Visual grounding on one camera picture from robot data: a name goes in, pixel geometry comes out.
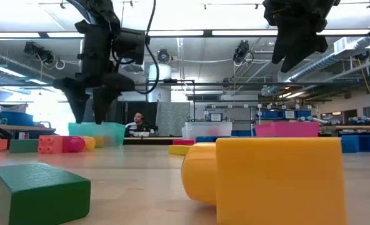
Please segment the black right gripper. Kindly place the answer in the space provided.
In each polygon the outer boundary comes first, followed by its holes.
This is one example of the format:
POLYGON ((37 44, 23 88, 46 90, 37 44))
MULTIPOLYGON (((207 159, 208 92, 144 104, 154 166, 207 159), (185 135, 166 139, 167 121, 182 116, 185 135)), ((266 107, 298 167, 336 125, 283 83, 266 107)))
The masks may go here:
POLYGON ((324 36, 315 31, 322 31, 328 24, 326 17, 333 6, 340 0, 264 0, 264 18, 270 26, 278 27, 278 34, 272 63, 278 64, 282 59, 282 73, 289 72, 293 67, 315 52, 324 53, 328 43, 324 36), (287 25, 304 26, 307 24, 312 32, 292 34, 285 29, 287 25))

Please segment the short yellow block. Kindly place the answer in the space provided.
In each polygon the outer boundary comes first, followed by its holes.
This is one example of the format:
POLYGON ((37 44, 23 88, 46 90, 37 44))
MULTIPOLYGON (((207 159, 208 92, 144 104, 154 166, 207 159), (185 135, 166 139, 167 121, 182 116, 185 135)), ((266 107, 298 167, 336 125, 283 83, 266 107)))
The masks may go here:
POLYGON ((106 136, 94 136, 95 140, 95 147, 96 148, 105 148, 106 144, 108 143, 106 136))

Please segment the orange stud block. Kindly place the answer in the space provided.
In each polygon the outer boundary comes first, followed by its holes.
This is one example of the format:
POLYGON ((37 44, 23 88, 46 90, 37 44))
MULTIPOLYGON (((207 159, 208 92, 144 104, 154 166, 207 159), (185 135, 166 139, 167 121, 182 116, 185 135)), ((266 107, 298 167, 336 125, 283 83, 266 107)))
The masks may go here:
POLYGON ((59 154, 63 152, 62 136, 40 136, 38 142, 38 153, 59 154))

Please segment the thin green block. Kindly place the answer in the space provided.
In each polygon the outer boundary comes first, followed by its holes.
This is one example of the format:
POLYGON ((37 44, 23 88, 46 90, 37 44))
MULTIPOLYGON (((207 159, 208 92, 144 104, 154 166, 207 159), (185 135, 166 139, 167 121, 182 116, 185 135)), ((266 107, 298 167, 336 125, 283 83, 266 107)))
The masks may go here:
POLYGON ((9 152, 11 154, 36 153, 38 146, 37 139, 14 139, 10 141, 9 152))

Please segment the large green block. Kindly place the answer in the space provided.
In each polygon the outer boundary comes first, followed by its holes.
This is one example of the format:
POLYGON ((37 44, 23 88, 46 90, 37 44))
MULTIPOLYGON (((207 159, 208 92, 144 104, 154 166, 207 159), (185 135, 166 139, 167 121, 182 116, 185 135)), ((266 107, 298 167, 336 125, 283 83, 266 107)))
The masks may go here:
POLYGON ((0 166, 2 225, 60 225, 88 215, 91 181, 44 163, 0 166))

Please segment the person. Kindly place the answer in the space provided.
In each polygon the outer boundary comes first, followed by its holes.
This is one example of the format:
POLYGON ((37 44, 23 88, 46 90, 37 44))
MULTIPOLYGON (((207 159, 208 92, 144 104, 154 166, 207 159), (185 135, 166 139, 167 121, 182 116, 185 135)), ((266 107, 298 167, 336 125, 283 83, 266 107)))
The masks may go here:
POLYGON ((134 115, 133 122, 126 124, 125 136, 140 136, 142 133, 157 133, 158 127, 153 123, 145 120, 144 115, 141 112, 137 112, 134 115))

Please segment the wooden side table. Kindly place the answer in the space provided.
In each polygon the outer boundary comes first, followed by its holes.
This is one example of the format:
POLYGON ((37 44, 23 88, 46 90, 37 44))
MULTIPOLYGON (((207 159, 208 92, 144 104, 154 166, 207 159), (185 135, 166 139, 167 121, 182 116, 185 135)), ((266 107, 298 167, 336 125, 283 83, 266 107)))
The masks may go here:
POLYGON ((24 134, 24 139, 29 139, 29 135, 33 132, 46 133, 47 135, 53 134, 56 130, 50 127, 41 127, 41 126, 13 126, 0 124, 0 128, 10 132, 13 139, 20 139, 20 134, 24 134))

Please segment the white cylindrical tank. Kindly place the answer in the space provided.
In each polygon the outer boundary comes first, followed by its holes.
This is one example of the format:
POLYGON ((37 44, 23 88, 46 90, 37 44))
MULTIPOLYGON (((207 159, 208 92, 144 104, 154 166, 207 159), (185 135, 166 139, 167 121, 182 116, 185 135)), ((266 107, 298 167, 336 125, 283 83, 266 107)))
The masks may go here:
MULTIPOLYGON (((165 79, 171 79, 171 66, 167 64, 158 64, 159 68, 159 80, 163 81, 165 79)), ((152 88, 155 80, 157 78, 157 69, 154 64, 149 66, 148 69, 148 81, 149 88, 152 88)), ((149 102, 170 102, 171 101, 171 87, 170 86, 157 86, 154 91, 147 95, 149 102)))

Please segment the blue tub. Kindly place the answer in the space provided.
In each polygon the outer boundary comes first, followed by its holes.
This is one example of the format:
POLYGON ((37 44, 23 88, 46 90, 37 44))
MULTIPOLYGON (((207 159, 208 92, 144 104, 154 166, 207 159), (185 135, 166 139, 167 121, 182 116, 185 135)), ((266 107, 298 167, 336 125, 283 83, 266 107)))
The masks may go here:
POLYGON ((33 126, 33 115, 25 112, 2 111, 0 112, 0 119, 5 120, 7 125, 12 126, 33 126))

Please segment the blue crate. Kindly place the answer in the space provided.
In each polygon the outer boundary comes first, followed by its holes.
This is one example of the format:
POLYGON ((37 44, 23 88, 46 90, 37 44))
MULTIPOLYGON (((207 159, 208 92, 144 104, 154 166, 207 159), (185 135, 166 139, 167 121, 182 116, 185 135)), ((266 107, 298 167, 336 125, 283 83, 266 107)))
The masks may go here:
POLYGON ((255 136, 255 132, 253 130, 232 130, 231 136, 253 137, 255 136))

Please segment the wooden workbench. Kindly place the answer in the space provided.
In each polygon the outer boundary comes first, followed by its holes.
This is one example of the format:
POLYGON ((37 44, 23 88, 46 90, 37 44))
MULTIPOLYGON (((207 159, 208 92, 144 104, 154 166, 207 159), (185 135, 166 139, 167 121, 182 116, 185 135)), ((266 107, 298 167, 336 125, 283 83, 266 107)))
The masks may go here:
POLYGON ((370 130, 370 126, 321 126, 320 131, 370 130))

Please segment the long yellow block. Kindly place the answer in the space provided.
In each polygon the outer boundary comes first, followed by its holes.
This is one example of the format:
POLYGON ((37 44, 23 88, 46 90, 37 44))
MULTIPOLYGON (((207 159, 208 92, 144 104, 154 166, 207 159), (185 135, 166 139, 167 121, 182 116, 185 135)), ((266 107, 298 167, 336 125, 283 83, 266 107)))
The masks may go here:
POLYGON ((168 153, 173 155, 185 156, 190 149, 191 146, 188 145, 169 145, 168 153))

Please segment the large yellow stud block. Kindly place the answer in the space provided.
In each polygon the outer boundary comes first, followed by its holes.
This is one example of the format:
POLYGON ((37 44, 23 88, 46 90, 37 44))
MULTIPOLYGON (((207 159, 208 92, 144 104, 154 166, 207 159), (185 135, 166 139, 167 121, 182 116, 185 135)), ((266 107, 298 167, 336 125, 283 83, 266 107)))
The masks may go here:
POLYGON ((181 168, 188 197, 217 225, 348 225, 337 137, 222 137, 193 145, 181 168))

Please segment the silver ventilation duct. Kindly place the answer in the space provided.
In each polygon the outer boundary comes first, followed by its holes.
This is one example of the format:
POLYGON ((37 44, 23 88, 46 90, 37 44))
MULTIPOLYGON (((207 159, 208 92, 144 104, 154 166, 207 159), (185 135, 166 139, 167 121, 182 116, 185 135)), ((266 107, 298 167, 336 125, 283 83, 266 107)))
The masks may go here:
POLYGON ((332 49, 312 61, 286 73, 279 71, 276 77, 277 81, 279 83, 295 83, 341 61, 342 59, 350 58, 362 53, 369 46, 370 36, 360 38, 342 37, 333 43, 332 49))

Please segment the black aluminium table frame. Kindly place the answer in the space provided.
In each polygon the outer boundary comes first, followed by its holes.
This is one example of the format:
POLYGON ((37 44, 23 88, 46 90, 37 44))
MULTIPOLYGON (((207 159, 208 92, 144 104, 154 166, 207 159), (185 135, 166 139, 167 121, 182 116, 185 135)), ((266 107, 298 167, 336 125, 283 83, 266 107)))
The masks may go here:
POLYGON ((181 137, 125 137, 124 145, 171 145, 181 137))

